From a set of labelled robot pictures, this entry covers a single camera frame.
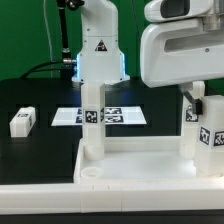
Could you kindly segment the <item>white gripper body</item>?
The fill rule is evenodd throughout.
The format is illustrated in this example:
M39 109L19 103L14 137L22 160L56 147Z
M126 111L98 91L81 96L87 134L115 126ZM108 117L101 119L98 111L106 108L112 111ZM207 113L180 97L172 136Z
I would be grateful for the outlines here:
M205 32L201 19L149 25L140 48L142 81L149 87L224 77L224 30Z

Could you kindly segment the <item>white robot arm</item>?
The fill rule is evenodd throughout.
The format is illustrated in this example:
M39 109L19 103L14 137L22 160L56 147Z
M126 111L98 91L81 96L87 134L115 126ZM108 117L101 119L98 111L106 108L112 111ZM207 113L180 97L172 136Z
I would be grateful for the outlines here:
M202 102L189 93L191 83L224 77L224 0L151 0L144 8L150 24L140 43L140 74L149 87L178 85L202 113ZM124 54L118 46L118 11L110 0L84 0L82 50L76 81L121 82Z

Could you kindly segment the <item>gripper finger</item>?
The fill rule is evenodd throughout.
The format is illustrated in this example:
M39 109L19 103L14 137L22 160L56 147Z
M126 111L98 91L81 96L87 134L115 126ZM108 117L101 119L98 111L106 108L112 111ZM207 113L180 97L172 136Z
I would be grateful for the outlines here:
M193 84L192 83L185 83L185 84L181 85L181 93L191 104L192 113L195 114L195 115L202 115L203 114L202 101L200 99L195 99L191 95L192 90L193 90Z

